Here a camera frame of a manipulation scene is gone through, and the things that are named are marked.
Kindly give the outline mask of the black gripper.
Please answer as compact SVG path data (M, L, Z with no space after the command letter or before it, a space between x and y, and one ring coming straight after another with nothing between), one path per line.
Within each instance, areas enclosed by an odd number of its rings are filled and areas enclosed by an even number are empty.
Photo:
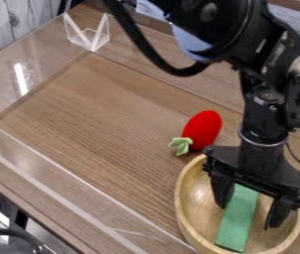
M212 178L215 200L220 208L227 208L232 199L235 185L242 185L274 198L264 229L278 228L287 219L291 210L300 208L300 172L286 158L278 161L271 172L260 168L259 157L247 171L239 162L239 147L208 147L204 151L207 161L204 171Z

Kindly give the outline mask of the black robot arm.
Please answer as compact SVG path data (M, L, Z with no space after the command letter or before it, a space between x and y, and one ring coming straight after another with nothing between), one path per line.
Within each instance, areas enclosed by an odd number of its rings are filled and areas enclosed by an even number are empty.
M159 7L187 55L239 69L240 145L209 146L205 171L220 207L236 185L274 198L266 226L275 228L300 209L300 172L284 157L288 135L300 130L300 34L267 0L160 0Z

